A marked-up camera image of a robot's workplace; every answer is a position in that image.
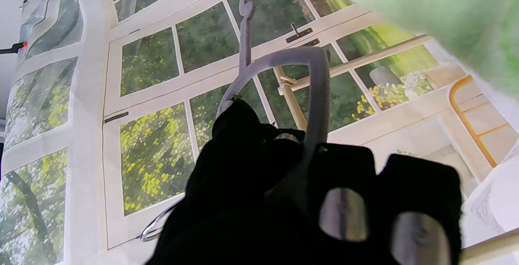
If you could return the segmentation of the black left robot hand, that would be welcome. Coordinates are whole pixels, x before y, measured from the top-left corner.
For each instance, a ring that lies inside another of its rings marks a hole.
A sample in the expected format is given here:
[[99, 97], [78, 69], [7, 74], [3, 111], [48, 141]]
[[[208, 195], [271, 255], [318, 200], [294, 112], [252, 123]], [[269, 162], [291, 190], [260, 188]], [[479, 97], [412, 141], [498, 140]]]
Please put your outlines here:
[[451, 166], [368, 147], [316, 147], [306, 209], [273, 188], [305, 132], [260, 123], [241, 99], [215, 121], [147, 265], [457, 265], [461, 180]]

